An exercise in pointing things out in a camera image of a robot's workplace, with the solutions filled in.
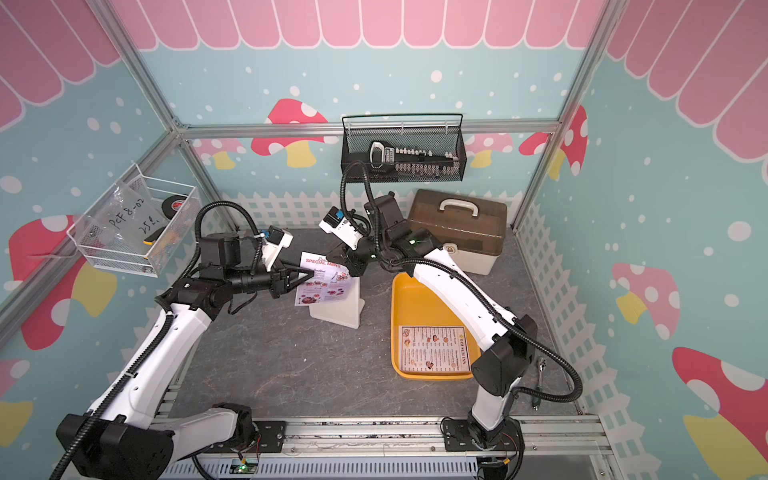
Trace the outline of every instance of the wire mesh basket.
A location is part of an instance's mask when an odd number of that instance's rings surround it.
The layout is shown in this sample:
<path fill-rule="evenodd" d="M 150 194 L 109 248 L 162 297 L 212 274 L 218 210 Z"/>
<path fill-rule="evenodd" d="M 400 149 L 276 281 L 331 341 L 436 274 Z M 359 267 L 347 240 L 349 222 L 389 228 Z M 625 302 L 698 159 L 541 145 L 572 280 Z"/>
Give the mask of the wire mesh basket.
<path fill-rule="evenodd" d="M 341 170 L 363 161 L 369 166 L 369 179 L 376 183 L 463 180 L 467 152 L 462 120 L 462 114 L 343 117 Z M 362 171 L 351 170 L 347 181 L 362 182 Z"/>
<path fill-rule="evenodd" d="M 117 182 L 67 229 L 67 235 L 88 262 L 96 268 L 157 277 L 194 225 L 197 212 L 201 208 L 200 192 L 192 185 L 147 177 L 141 173 L 136 164 L 128 168 L 122 178 L 127 178 L 125 184 L 131 190 L 137 193 L 148 191 L 151 202 L 158 208 L 161 208 L 163 201 L 168 197 L 175 195 L 186 197 L 162 234 L 152 243 L 149 251 L 138 252 L 119 235 L 111 236 L 109 241 L 104 241 L 104 235 L 99 234 L 101 228 L 93 219 L 98 218 L 99 211 L 105 208 Z"/>

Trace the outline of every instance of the clear plastic bag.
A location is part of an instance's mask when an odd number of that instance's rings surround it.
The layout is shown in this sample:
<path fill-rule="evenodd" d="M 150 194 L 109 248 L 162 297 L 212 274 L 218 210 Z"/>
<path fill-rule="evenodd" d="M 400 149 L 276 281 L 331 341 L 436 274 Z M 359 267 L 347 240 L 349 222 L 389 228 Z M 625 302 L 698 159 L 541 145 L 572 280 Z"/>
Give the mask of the clear plastic bag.
<path fill-rule="evenodd" d="M 125 183 L 115 182 L 110 197 L 94 218 L 94 223 L 107 235 L 114 236 L 137 253 L 147 253 L 145 243 L 153 233 L 168 225 L 168 219 L 151 200 L 148 190 L 142 194 Z"/>

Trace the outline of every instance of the toolbox handle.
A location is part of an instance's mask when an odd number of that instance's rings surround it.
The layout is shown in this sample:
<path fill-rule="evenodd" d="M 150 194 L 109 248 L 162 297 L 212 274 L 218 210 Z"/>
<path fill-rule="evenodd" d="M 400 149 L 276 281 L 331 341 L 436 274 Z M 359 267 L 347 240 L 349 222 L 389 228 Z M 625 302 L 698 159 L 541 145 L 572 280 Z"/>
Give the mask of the toolbox handle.
<path fill-rule="evenodd" d="M 459 200 L 458 198 L 446 198 L 442 202 L 440 202 L 440 211 L 445 211 L 446 205 L 452 205 L 453 207 L 461 207 L 461 208 L 468 208 L 472 210 L 472 216 L 477 217 L 478 216 L 478 206 L 475 205 L 472 202 L 468 202 L 467 200 Z"/>

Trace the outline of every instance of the mounting plate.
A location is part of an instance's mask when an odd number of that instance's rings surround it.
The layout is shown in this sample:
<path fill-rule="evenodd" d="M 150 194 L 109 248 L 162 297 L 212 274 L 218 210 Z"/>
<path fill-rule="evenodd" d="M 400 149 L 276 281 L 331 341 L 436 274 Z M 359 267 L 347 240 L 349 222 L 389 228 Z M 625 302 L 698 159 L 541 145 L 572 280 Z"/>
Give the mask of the mounting plate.
<path fill-rule="evenodd" d="M 253 422 L 257 427 L 257 435 L 261 435 L 259 441 L 259 454 L 262 453 L 281 453 L 283 451 L 283 442 L 286 439 L 285 422 Z M 205 453 L 232 453 L 232 450 L 214 445 Z M 256 454 L 256 445 L 247 449 L 245 453 Z"/>
<path fill-rule="evenodd" d="M 481 449 L 472 442 L 472 436 L 469 435 L 468 422 L 466 419 L 445 419 L 442 421 L 443 441 L 445 442 L 446 452 L 478 452 Z M 525 450 L 525 443 L 520 432 L 520 422 L 515 419 L 507 418 L 502 433 L 501 441 L 492 449 L 494 452 L 516 452 L 518 449 L 512 441 L 504 436 L 506 433 L 518 444 L 522 450 Z"/>

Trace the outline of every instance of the black cable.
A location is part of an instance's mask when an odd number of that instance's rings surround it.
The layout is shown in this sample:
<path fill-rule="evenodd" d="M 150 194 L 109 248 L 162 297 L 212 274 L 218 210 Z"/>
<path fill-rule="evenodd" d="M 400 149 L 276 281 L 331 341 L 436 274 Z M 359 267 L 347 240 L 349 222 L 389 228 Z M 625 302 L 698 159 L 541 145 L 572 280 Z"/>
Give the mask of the black cable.
<path fill-rule="evenodd" d="M 474 283 L 472 283 L 466 276 L 461 275 L 456 270 L 452 269 L 449 266 L 445 266 L 442 263 L 435 262 L 434 260 L 427 260 L 426 258 L 404 258 L 401 260 L 396 260 L 395 262 L 392 262 L 393 266 L 403 266 L 403 265 L 413 265 L 415 263 L 420 263 L 422 265 L 428 265 L 433 268 L 436 268 L 438 270 L 442 270 L 443 272 L 446 272 L 451 277 L 457 279 L 462 285 L 464 285 L 467 290 L 472 292 L 472 294 L 477 297 L 477 299 L 480 301 L 480 303 L 484 306 L 484 308 L 493 315 L 494 320 L 499 322 L 502 326 L 504 326 L 512 335 L 518 337 L 520 340 L 523 340 L 524 342 L 530 343 L 531 345 L 535 346 L 537 349 L 541 350 L 546 356 L 554 360 L 555 363 L 557 363 L 559 366 L 565 370 L 565 372 L 568 374 L 568 376 L 571 377 L 571 379 L 574 382 L 574 388 L 565 395 L 555 395 L 552 393 L 546 393 L 546 392 L 537 392 L 536 390 L 529 389 L 528 387 L 514 387 L 510 392 L 516 396 L 519 393 L 525 393 L 530 396 L 536 396 L 542 400 L 547 400 L 548 402 L 557 402 L 557 403 L 568 403 L 573 402 L 577 398 L 581 396 L 581 392 L 583 391 L 583 384 L 581 383 L 581 377 L 578 375 L 576 370 L 571 366 L 570 363 L 560 355 L 558 355 L 554 350 L 550 349 L 543 343 L 537 341 L 536 339 L 528 336 L 525 334 L 522 330 L 519 328 L 515 328 L 510 322 L 504 319 L 504 317 L 496 310 L 495 307 L 493 307 L 493 304 L 488 301 L 487 298 L 485 298 L 485 295 L 483 295 L 480 290 L 477 289 Z"/>
<path fill-rule="evenodd" d="M 205 471 L 205 468 L 200 464 L 200 460 L 197 459 L 197 455 L 192 455 L 192 463 L 194 463 L 194 467 L 197 470 L 197 473 L 200 474 L 201 477 L 205 478 L 205 480 L 216 480 L 214 477 L 210 476 L 210 473 Z"/>
<path fill-rule="evenodd" d="M 173 325 L 174 312 L 170 309 L 170 304 L 160 296 L 156 296 L 154 301 L 163 308 L 163 311 L 166 314 L 165 322 L 163 323 L 162 328 L 152 339 L 149 345 L 147 345 L 147 348 L 145 348 L 141 354 L 139 354 L 131 366 L 127 368 L 125 373 L 123 373 L 117 382 L 115 382 L 109 391 L 107 391 L 107 395 L 104 397 L 104 400 L 102 400 L 99 406 L 91 413 L 91 416 L 89 416 L 85 422 L 80 425 L 77 434 L 75 434 L 72 442 L 61 456 L 58 464 L 56 464 L 54 467 L 50 480 L 59 480 L 63 476 L 67 466 L 74 458 L 74 454 L 80 448 L 85 438 L 88 437 L 88 434 L 91 432 L 94 425 L 96 425 L 96 422 L 101 418 L 104 412 L 107 411 L 107 408 L 109 408 L 109 405 L 112 403 L 112 401 L 120 394 L 120 392 L 123 391 L 125 384 L 128 383 L 130 379 L 134 378 L 139 366 L 144 363 L 144 360 L 146 360 L 147 357 L 157 348 L 157 346 L 160 345 L 160 342 L 163 341 L 163 338 L 165 338 L 166 334 L 170 330 L 170 327 Z"/>
<path fill-rule="evenodd" d="M 347 167 L 344 169 L 344 173 L 341 175 L 341 186 L 339 186 L 339 203 L 341 204 L 341 211 L 344 214 L 344 217 L 353 226 L 356 226 L 355 230 L 358 230 L 359 225 L 357 224 L 357 222 L 355 222 L 355 217 L 353 217 L 352 214 L 349 212 L 349 210 L 347 210 L 346 208 L 346 178 L 347 178 L 347 175 L 349 175 L 349 172 L 354 167 L 360 167 L 360 170 L 362 170 L 362 182 L 366 188 L 366 196 L 368 197 L 368 201 L 371 204 L 371 210 L 373 210 L 373 219 L 371 222 L 372 233 L 373 233 L 373 246 L 376 250 L 376 256 L 378 258 L 381 258 L 382 243 L 381 243 L 381 227 L 379 225 L 379 218 L 381 218 L 379 215 L 379 205 L 376 204 L 375 199 L 373 197 L 373 191 L 371 190 L 371 180 L 368 177 L 368 168 L 366 167 L 366 164 L 360 160 L 353 161 L 351 164 L 347 165 Z"/>
<path fill-rule="evenodd" d="M 187 268 L 184 269 L 184 272 L 181 273 L 179 278 L 189 276 L 190 271 L 192 271 L 194 268 L 194 264 L 197 263 L 197 261 L 200 259 L 200 238 L 203 236 L 203 217 L 205 217 L 205 214 L 207 214 L 210 210 L 216 207 L 229 207 L 237 210 L 241 215 L 243 215 L 243 217 L 245 217 L 246 222 L 248 222 L 248 227 L 250 227 L 253 235 L 256 235 L 259 231 L 256 228 L 256 222 L 253 221 L 253 218 L 251 218 L 248 210 L 244 209 L 239 204 L 230 202 L 228 200 L 217 200 L 215 202 L 210 202 L 208 205 L 201 208 L 199 212 L 197 212 L 197 216 L 194 219 L 194 241 L 196 244 L 194 248 L 194 254 L 192 255 L 192 260 L 190 260 L 190 262 L 187 264 Z M 258 262 L 258 259 L 254 257 L 253 261 Z"/>

